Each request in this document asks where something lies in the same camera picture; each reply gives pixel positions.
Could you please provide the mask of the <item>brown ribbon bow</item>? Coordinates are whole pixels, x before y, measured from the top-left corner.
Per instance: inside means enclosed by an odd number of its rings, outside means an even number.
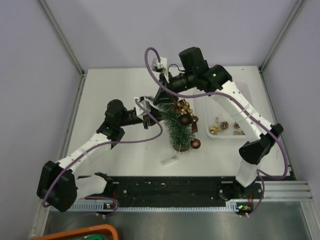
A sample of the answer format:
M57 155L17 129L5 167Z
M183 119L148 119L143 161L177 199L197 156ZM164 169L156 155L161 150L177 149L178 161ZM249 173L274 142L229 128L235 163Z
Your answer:
M189 125L182 125L182 126L191 127L191 132L192 133L197 133L198 132L197 123L199 121L199 118L194 114L194 111L191 109L190 104L185 99L181 99L181 100L175 101L174 105L173 105L173 111L175 113L179 114L179 116L181 116L183 114L189 114L193 118L193 122L191 124L189 124Z

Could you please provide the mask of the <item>brown bauble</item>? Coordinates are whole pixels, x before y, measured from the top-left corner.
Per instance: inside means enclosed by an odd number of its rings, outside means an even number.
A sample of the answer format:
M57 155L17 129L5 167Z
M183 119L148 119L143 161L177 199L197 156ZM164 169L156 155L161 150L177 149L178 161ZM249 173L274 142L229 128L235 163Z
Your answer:
M197 138L194 138L190 141L190 147L192 149L199 149L201 147L201 141Z
M188 126L193 122L193 117L190 116L189 114L183 114L179 116L179 122L183 126Z

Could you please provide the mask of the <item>small green christmas tree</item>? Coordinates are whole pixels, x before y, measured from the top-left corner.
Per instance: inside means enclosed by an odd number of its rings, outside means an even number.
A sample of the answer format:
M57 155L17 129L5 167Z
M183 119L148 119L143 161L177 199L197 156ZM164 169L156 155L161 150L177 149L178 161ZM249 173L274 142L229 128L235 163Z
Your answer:
M179 117L187 113L186 110L190 109L190 104L185 99L181 99L178 104L171 102L155 104L154 106L160 112L173 149L181 153L189 151L195 134L192 132L190 125L182 125L179 122Z

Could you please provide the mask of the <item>white plastic basket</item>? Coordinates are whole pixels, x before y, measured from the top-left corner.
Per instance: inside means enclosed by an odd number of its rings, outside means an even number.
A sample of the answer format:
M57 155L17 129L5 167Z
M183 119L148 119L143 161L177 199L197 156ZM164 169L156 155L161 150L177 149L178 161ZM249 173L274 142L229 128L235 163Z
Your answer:
M234 127L234 119L211 97L199 97L193 100L195 113L200 117L200 128L211 139L245 139L242 129Z

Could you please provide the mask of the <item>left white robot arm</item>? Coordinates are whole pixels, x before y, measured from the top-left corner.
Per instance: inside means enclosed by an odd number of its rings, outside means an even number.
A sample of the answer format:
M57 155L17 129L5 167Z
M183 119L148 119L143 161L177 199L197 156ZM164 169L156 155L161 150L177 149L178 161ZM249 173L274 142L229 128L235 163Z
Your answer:
M146 98L139 97L132 110L119 99L110 101L104 115L104 121L87 142L57 162L48 161L43 166L36 194L44 208L65 212L80 199L111 198L115 188L110 176L99 171L84 176L83 172L121 142L125 126L143 124L147 129L156 124L160 112Z

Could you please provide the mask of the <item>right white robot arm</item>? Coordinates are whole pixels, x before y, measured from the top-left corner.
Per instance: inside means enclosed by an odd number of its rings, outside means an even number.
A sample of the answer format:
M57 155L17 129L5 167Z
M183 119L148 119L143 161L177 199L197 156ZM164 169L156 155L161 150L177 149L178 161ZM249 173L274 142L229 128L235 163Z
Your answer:
M158 51L149 47L145 50L145 66L159 86L156 99L167 97L170 101L178 98L187 99L184 91L196 88L201 94L191 95L192 99L211 97L239 125L246 136L246 143L239 149L241 163L235 176L233 192L239 198L245 198L252 191L252 184L257 177L264 174L260 170L262 159L278 145L284 161L284 170L275 180L282 180L288 173L288 158L279 138L283 126L266 120L244 97L233 81L231 74L219 64L209 66L199 47L190 47L179 53L184 68L177 76L170 76L166 58L160 57Z

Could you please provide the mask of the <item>clear battery box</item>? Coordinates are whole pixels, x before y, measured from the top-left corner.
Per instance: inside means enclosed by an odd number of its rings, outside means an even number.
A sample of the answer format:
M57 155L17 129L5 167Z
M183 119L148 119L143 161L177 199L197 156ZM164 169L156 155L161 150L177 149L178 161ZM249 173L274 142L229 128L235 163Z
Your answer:
M178 159L178 156L175 154L175 155L172 155L170 157L167 157L167 158L163 159L160 163L163 166L167 166L169 164L174 163L177 159Z

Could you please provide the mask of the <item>orange bin rim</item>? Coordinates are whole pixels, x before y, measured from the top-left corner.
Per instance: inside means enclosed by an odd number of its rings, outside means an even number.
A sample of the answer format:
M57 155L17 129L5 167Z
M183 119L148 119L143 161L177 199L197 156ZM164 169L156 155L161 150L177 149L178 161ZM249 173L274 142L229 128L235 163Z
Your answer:
M116 228L110 224L100 224L68 231L61 231L40 237L35 237L33 238L33 240L67 240L69 238L82 237L85 235L93 234L103 234L109 237L111 240L119 240L119 234Z

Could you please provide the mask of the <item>green bin lid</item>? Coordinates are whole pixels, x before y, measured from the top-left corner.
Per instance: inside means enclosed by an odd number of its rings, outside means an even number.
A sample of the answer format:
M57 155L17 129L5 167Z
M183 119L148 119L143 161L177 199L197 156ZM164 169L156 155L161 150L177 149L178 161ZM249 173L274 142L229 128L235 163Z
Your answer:
M110 240L110 238L103 233L94 233L94 234L82 236L80 240Z

